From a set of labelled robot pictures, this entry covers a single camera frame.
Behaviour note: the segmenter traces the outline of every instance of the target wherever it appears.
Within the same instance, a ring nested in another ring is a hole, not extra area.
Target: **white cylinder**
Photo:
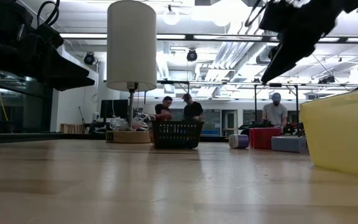
[[[154,115],[156,114],[155,112],[155,105],[151,105],[151,104],[145,104],[143,105],[143,113],[148,114],[148,115]]]
[[[138,91],[157,87],[155,11],[138,1],[117,1],[108,9],[107,87]]]

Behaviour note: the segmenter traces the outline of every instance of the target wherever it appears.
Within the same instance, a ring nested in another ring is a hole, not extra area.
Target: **security camera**
[[[87,52],[84,58],[84,63],[87,65],[94,65],[98,60],[94,57],[94,52]]]
[[[195,62],[197,60],[197,53],[195,49],[190,49],[187,53],[187,61]]]

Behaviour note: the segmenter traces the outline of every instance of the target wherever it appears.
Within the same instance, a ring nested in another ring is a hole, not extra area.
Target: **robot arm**
[[[358,0],[271,0],[264,7],[259,28],[277,32],[280,40],[272,49],[270,64],[261,79],[267,83],[309,57],[318,40],[335,28],[338,15],[357,9]],[[248,18],[246,26],[253,21]]]

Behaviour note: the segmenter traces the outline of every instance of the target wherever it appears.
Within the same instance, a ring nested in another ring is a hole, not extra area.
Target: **gray shirt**
[[[288,110],[282,104],[275,106],[273,103],[269,103],[264,106],[264,114],[272,125],[281,126],[283,119],[288,117]]]

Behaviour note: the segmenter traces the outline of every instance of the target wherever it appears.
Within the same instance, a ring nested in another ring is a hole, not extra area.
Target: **red toolbox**
[[[249,146],[254,149],[272,149],[272,137],[281,136],[280,128],[251,128]]]

